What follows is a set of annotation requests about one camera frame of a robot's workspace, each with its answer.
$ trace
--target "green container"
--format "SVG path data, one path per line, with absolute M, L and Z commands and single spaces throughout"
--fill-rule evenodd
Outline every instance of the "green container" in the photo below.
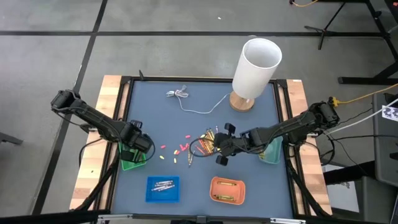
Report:
M 278 164 L 280 162 L 280 149 L 282 147 L 283 137 L 279 136 L 268 144 L 267 149 L 259 154 L 259 159 L 268 164 Z
M 119 150 L 120 150 L 120 153 L 121 153 L 122 150 L 130 151 L 132 153 L 137 153 L 138 152 L 137 149 L 130 149 L 130 148 L 126 147 L 124 144 L 120 144 L 120 143 L 119 143 Z M 123 170 L 130 170 L 130 169 L 145 165 L 147 163 L 145 161 L 146 160 L 145 154 L 141 154 L 141 155 L 142 155 L 141 159 L 144 162 L 133 163 L 133 162 L 130 162 L 130 161 L 121 160 L 122 169 Z

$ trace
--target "orange container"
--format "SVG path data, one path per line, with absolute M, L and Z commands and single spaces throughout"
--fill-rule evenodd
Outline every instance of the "orange container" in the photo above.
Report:
M 226 185 L 221 183 L 231 183 L 235 185 Z M 230 203 L 232 205 L 241 205 L 244 202 L 246 186 L 242 180 L 231 180 L 221 177 L 213 177 L 210 184 L 210 197 L 216 202 Z M 225 195 L 234 197 L 234 200 L 218 199 L 215 195 Z

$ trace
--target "wooden edge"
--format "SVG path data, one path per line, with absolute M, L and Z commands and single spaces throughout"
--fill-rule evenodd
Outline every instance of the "wooden edge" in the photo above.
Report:
M 304 87 L 301 80 L 287 80 L 287 89 L 289 92 L 290 107 L 292 109 L 293 116 L 299 115 L 301 112 L 308 109 L 307 99 L 305 97 Z M 287 108 L 285 105 L 285 99 L 283 89 L 279 87 L 280 101 L 282 105 L 282 114 L 284 119 L 287 119 Z M 312 137 L 307 138 L 307 142 L 316 145 L 315 139 Z M 300 147 L 300 157 L 302 161 L 302 169 L 304 173 L 305 185 L 311 192 L 315 200 L 320 204 L 322 209 L 329 214 L 332 214 L 329 196 L 326 188 L 325 179 L 323 178 L 323 172 L 321 162 L 319 160 L 318 150 L 309 145 L 304 144 Z M 293 166 L 296 168 L 294 159 L 291 159 Z M 303 200 L 300 193 L 300 189 L 294 183 L 295 194 L 297 198 L 297 206 L 299 214 L 304 214 Z
M 119 108 L 119 114 L 118 114 L 118 119 L 123 118 L 124 110 L 126 109 L 126 103 L 127 103 L 127 95 L 129 92 L 129 83 L 124 84 L 123 92 L 122 92 L 122 98 L 120 102 L 120 108 Z M 117 144 L 113 144 L 111 148 L 111 157 L 109 158 L 109 161 L 113 161 L 113 158 L 115 156 L 116 150 L 117 150 Z M 106 206 L 106 200 L 108 199 L 108 192 L 109 192 L 109 185 L 110 185 L 111 178 L 106 182 L 104 185 L 103 191 L 102 191 L 102 197 L 101 201 L 99 203 L 99 209 L 105 209 Z
M 121 81 L 120 75 L 105 75 L 95 109 L 113 117 L 116 99 L 118 97 L 119 86 Z M 87 142 L 100 138 L 97 132 L 89 133 Z M 102 140 L 86 147 L 81 166 L 77 175 L 75 189 L 73 190 L 70 209 L 77 208 L 84 199 L 94 189 L 101 175 L 101 168 L 104 160 L 106 149 L 106 141 Z

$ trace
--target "gray floor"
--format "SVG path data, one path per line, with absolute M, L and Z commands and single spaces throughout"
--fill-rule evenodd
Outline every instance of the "gray floor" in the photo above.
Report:
M 0 30 L 92 30 L 100 0 L 0 2 Z M 286 1 L 109 0 L 100 30 L 305 31 L 323 27 L 339 4 L 292 7 Z M 386 8 L 374 1 L 376 9 Z M 396 23 L 388 13 L 387 28 Z M 365 5 L 347 4 L 332 23 L 338 31 L 377 31 Z M 398 43 L 398 34 L 393 35 Z M 81 86 L 95 105 L 103 75 L 232 77 L 241 47 L 250 37 L 98 37 Z M 304 82 L 308 103 L 336 96 L 350 100 L 384 86 L 339 85 L 339 76 L 371 77 L 393 62 L 381 39 L 270 37 L 283 59 L 274 78 Z M 72 88 L 88 37 L 0 36 L 0 131 L 24 139 L 22 146 L 0 144 L 0 216 L 30 212 L 48 161 L 60 118 L 50 112 L 57 90 Z M 371 107 L 370 99 L 337 108 L 347 119 Z M 367 121 L 334 137 L 371 134 Z M 44 212 L 67 211 L 78 172 L 78 150 L 86 134 L 70 126 L 45 203 Z M 317 143 L 329 150 L 324 138 Z M 344 140 L 356 162 L 374 158 L 371 139 Z M 353 164 L 336 148 L 335 161 Z

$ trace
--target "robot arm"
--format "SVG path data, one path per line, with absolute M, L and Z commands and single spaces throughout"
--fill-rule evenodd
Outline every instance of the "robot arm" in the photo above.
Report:
M 71 90 L 60 90 L 51 101 L 51 110 L 57 114 L 74 114 L 97 128 L 99 135 L 109 142 L 122 142 L 139 153 L 123 151 L 121 159 L 139 162 L 141 153 L 148 153 L 153 143 L 150 137 L 142 134 L 140 121 L 115 121 L 98 110 L 87 105 L 80 96 Z
M 240 133 L 240 138 L 233 136 L 235 127 L 226 123 L 228 134 L 215 134 L 214 147 L 220 148 L 220 156 L 217 163 L 226 166 L 228 156 L 234 156 L 240 152 L 260 154 L 264 152 L 274 138 L 287 135 L 289 143 L 302 144 L 307 134 L 314 131 L 326 130 L 335 127 L 339 117 L 332 106 L 327 103 L 314 103 L 302 114 L 288 119 L 269 128 L 254 128 Z

